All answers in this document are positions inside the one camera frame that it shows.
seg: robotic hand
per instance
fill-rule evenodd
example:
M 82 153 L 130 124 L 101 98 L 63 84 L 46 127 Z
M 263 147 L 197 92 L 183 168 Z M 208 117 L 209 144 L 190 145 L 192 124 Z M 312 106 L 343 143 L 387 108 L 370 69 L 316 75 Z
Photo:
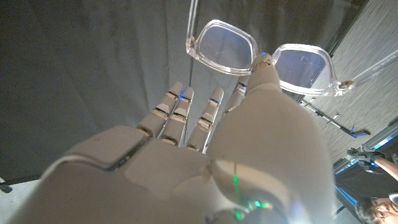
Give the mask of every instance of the robotic hand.
M 193 90 L 177 82 L 136 128 L 117 126 L 51 165 L 11 223 L 331 223 L 331 161 L 268 55 L 239 79 L 206 148 L 216 88 L 185 147 Z

